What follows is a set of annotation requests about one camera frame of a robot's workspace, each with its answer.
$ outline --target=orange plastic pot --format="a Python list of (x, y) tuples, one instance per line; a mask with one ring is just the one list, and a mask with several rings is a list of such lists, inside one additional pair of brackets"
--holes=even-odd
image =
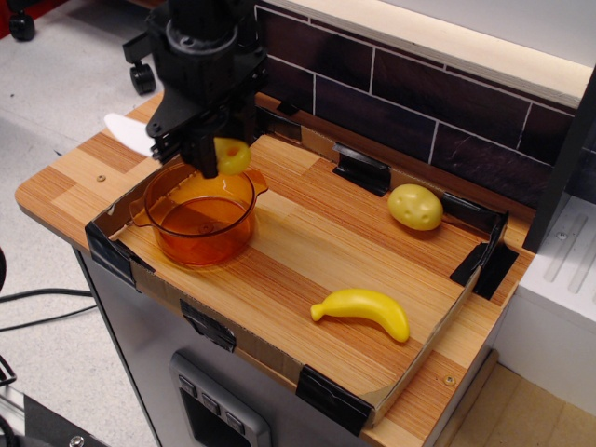
[(137, 226), (153, 227), (159, 247), (170, 259), (213, 265), (247, 246), (257, 196), (266, 190), (258, 170), (205, 179), (193, 166), (180, 163), (157, 174), (130, 212)]

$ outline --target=pot handle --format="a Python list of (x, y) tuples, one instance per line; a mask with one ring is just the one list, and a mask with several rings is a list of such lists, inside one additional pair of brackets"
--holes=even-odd
[(151, 225), (151, 221), (149, 220), (149, 216), (145, 211), (145, 198), (144, 196), (130, 202), (129, 205), (130, 210), (130, 217), (132, 217), (132, 221), (137, 226), (148, 226)]
[(257, 169), (247, 169), (244, 173), (251, 179), (252, 185), (254, 186), (254, 192), (256, 196), (264, 193), (269, 186), (264, 179), (263, 174)]

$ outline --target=toy banana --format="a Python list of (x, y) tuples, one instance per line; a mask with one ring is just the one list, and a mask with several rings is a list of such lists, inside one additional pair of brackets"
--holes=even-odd
[(310, 307), (310, 316), (314, 321), (319, 321), (324, 315), (371, 319), (398, 342), (404, 343), (410, 337), (410, 326), (403, 308), (393, 298), (378, 291), (335, 291), (322, 303)]

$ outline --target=office chair wheel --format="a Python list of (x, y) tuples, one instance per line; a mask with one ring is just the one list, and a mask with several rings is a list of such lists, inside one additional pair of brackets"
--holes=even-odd
[(146, 63), (136, 62), (134, 67), (130, 68), (130, 80), (140, 95), (156, 89), (156, 78), (151, 67)]
[(35, 36), (34, 20), (23, 11), (10, 17), (8, 29), (15, 39), (23, 42), (29, 42)]

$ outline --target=wooden board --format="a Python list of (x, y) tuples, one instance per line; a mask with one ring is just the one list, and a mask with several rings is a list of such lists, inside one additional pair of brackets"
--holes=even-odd
[[(146, 121), (155, 106), (148, 102), (131, 116)], [(265, 138), (254, 148), (254, 167), (262, 170), (270, 191), (259, 197), (257, 235), (233, 262), (199, 271), (180, 268), (155, 250), (151, 231), (131, 229), (122, 238), (151, 259), (161, 277), (191, 295), (201, 290), (201, 301), (222, 315), (370, 396), (404, 371), (457, 298), (462, 288), (447, 277), (481, 238), (450, 224), (430, 234), (408, 232), (388, 216), (382, 198), (331, 174), (331, 162), (279, 145)], [(105, 131), (24, 183), (17, 200), (40, 223), (88, 251), (85, 224), (157, 168)], [(100, 175), (103, 182), (98, 182)], [(513, 220), (508, 230), (513, 245), (525, 231), (526, 222)], [(424, 443), (532, 258), (515, 248), (521, 256), (493, 301), (470, 297), (385, 419), (362, 433), (366, 441)], [(355, 318), (312, 322), (308, 307), (346, 286), (395, 296), (410, 315), (412, 340), (397, 344), (373, 323)], [(445, 385), (447, 375), (457, 385)]]

